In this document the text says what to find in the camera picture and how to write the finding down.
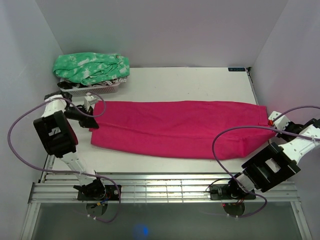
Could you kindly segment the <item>pink trousers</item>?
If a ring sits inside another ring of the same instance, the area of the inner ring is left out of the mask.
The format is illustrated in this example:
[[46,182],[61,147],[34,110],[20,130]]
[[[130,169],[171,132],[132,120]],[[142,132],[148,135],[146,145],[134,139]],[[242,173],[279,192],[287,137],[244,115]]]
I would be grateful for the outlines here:
[[233,101],[98,102],[91,144],[164,158],[247,157],[275,133],[265,106]]

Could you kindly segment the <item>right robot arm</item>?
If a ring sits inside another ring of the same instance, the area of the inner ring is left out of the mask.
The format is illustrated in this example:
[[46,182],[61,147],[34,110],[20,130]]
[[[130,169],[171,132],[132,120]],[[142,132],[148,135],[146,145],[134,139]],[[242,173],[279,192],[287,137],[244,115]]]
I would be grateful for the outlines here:
[[284,130],[311,139],[281,133],[285,144],[270,143],[241,166],[243,171],[234,176],[238,181],[231,179],[224,186],[224,193],[229,198],[255,199],[245,190],[264,193],[286,181],[301,170],[298,163],[302,157],[320,146],[319,120],[313,118],[304,125],[290,122]]

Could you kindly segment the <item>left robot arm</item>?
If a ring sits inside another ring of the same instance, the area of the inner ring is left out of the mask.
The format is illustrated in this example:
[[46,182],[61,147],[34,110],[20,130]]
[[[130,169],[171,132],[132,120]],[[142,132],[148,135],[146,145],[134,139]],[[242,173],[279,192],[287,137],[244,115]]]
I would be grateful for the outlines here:
[[106,187],[103,185],[96,172],[88,169],[85,162],[77,156],[78,138],[71,127],[69,120],[75,120],[80,127],[98,129],[99,125],[93,118],[93,105],[98,99],[89,92],[84,97],[82,105],[72,106],[72,95],[65,91],[57,91],[44,97],[46,102],[42,116],[33,121],[34,128],[40,141],[50,156],[55,156],[64,162],[71,171],[76,171],[75,176],[79,185],[74,188],[89,200],[104,200],[107,196]]

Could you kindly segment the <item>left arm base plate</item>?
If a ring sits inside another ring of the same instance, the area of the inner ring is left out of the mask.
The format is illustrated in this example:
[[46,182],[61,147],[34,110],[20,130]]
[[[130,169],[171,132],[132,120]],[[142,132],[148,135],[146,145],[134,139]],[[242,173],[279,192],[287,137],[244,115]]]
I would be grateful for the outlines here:
[[122,191],[122,185],[118,185],[118,188],[116,188],[114,185],[107,184],[104,186],[104,190],[101,190],[98,193],[94,193],[93,195],[85,195],[82,192],[78,192],[76,199],[78,201],[118,201],[119,194]]

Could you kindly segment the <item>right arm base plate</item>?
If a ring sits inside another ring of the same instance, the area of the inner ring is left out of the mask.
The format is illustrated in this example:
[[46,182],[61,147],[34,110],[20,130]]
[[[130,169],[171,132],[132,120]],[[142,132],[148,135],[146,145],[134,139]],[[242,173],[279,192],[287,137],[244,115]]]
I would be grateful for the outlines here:
[[213,184],[206,190],[210,195],[211,200],[255,200],[254,194],[244,192],[238,186],[231,186],[231,184]]

